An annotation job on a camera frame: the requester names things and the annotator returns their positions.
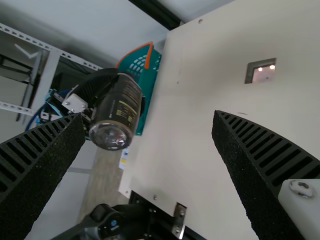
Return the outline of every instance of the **black foam pad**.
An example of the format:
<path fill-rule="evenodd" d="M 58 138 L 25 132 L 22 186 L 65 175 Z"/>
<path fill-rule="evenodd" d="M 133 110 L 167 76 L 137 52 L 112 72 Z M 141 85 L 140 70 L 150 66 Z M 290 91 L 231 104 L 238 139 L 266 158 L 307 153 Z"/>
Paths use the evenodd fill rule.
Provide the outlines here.
<path fill-rule="evenodd" d="M 252 229 L 259 239 L 303 240 L 277 199 L 282 183 L 279 184 L 277 179 L 279 176 L 289 179 L 292 175 L 288 176 L 288 171 L 293 163 L 288 160 L 287 169 L 279 167 L 274 170 L 273 175 L 266 176 L 270 166 L 276 166 L 286 157 L 285 154 L 281 155 L 279 149 L 289 143 L 293 147 L 292 151 L 288 151 L 290 154 L 299 147 L 263 126 L 222 111 L 214 112 L 212 138 L 251 221 Z M 287 142 L 276 146 L 275 143 L 280 144 L 278 139 Z M 308 153 L 301 153 L 303 161 L 306 157 L 304 154 Z M 265 163 L 261 167 L 259 164 L 263 161 Z M 294 174 L 308 174 L 304 171 L 306 166 L 299 165 Z"/>
<path fill-rule="evenodd" d="M 74 114 L 0 144 L 1 240 L 25 239 L 84 142 Z"/>

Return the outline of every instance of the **white plastic part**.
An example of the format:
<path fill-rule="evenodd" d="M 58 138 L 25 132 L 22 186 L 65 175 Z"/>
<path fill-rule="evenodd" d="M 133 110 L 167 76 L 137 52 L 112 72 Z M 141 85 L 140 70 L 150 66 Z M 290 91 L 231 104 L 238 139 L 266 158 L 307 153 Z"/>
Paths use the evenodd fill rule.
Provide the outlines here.
<path fill-rule="evenodd" d="M 74 93 L 64 99 L 62 105 L 73 113 L 82 113 L 88 107 L 88 103 Z"/>
<path fill-rule="evenodd" d="M 301 180 L 307 183 L 308 192 L 312 191 L 312 197 L 310 198 L 302 196 L 303 194 L 299 195 L 295 188 L 290 188 L 290 182 L 292 181 L 294 180 L 289 179 L 283 182 L 278 200 L 305 240 L 319 240 L 320 179 Z"/>

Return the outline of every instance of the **white wall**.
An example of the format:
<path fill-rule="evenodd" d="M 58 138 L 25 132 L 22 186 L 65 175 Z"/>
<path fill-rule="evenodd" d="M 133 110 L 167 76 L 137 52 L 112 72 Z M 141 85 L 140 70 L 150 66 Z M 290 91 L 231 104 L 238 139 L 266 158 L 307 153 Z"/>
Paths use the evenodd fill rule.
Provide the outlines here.
<path fill-rule="evenodd" d="M 168 214 L 183 204 L 185 224 L 208 240 L 256 240 L 212 139 L 214 111 L 260 124 L 320 159 L 319 12 L 319 0 L 236 0 L 171 31 L 131 189 Z M 248 63 L 271 58 L 273 81 L 245 84 Z"/>

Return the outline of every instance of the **blue sticker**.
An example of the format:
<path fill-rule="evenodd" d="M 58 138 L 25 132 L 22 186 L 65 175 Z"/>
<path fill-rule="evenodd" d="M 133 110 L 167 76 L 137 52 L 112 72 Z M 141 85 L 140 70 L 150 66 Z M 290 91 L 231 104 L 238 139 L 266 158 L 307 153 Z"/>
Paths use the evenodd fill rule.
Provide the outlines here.
<path fill-rule="evenodd" d="M 111 221 L 111 226 L 114 227 L 115 225 L 117 225 L 117 221 L 116 220 L 112 220 Z"/>

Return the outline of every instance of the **metal bracket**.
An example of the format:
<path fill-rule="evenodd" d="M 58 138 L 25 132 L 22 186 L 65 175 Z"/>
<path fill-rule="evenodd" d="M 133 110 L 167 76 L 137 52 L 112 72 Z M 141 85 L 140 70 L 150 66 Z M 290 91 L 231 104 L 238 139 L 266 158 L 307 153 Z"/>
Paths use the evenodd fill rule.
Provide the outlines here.
<path fill-rule="evenodd" d="M 186 216 L 187 208 L 180 203 L 176 203 L 175 210 L 174 210 L 174 220 L 173 220 L 173 227 L 172 233 L 178 239 L 182 239 L 185 233 L 185 216 Z"/>

